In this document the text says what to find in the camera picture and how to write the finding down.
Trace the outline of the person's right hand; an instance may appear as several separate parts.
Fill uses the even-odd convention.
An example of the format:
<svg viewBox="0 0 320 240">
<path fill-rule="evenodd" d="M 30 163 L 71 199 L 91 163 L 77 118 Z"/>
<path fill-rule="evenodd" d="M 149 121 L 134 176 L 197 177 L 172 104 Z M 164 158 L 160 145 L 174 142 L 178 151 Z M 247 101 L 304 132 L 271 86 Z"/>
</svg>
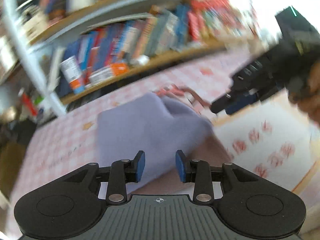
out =
<svg viewBox="0 0 320 240">
<path fill-rule="evenodd" d="M 308 78 L 309 94 L 303 99 L 298 99 L 294 94 L 288 94 L 289 102 L 297 105 L 298 109 L 305 113 L 310 120 L 319 126 L 320 123 L 320 99 L 319 99 L 319 60 L 313 64 Z"/>
</svg>

